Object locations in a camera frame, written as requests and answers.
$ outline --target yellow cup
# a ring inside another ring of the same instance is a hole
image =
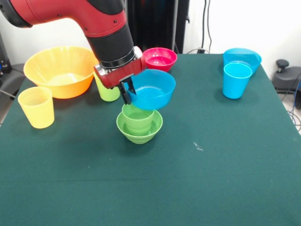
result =
[[[55,120],[52,92],[45,87],[32,87],[24,90],[18,102],[29,123],[37,129],[50,126]]]
[[[94,78],[96,81],[96,85],[98,88],[98,92],[100,95],[100,98],[104,101],[115,101],[120,97],[120,91],[117,87],[113,88],[113,89],[107,89],[106,87],[104,87],[104,85],[102,84],[102,82],[100,81],[100,79],[97,77],[97,75],[95,73],[94,74]]]

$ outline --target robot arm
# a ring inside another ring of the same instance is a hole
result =
[[[131,75],[146,66],[141,50],[134,47],[123,0],[0,0],[0,10],[17,27],[75,20],[100,62],[96,74],[106,88],[118,86],[125,103],[130,103],[124,83],[135,93]]]

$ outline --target green tablecloth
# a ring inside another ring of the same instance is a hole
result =
[[[94,82],[54,100],[47,129],[15,101],[0,128],[0,225],[301,225],[301,139],[262,67],[240,100],[222,95],[221,55],[179,55],[171,74],[145,145],[118,131],[122,100],[102,101]]]

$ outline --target white speck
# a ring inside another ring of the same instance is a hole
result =
[[[200,148],[200,147],[197,145],[197,143],[193,142],[193,144],[194,144],[194,146],[197,148],[197,150],[203,151],[203,149]]]

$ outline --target orange bowl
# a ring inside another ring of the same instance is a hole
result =
[[[98,60],[86,48],[63,46],[43,50],[24,65],[25,76],[37,86],[47,87],[53,97],[68,99],[83,94],[93,80]]]

